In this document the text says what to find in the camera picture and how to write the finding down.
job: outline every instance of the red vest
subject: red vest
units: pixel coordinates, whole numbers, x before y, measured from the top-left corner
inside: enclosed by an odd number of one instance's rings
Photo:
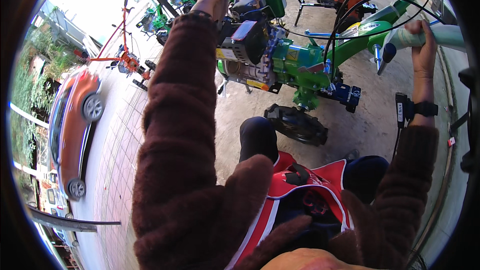
[[[295,162],[291,154],[282,151],[278,152],[278,159],[273,165],[272,183],[270,184],[267,197],[253,223],[250,225],[237,253],[233,255],[225,269],[232,269],[236,264],[239,264],[244,257],[251,254],[255,247],[268,236],[275,222],[280,199],[299,188],[310,188],[325,199],[329,209],[342,224],[342,232],[346,229],[354,228],[350,214],[343,205],[340,196],[340,192],[343,190],[343,172],[347,160],[341,159],[315,169],[308,169],[302,166],[309,174],[307,183],[304,185],[294,185],[286,182],[285,174],[295,171],[293,169],[289,171],[289,168]]]

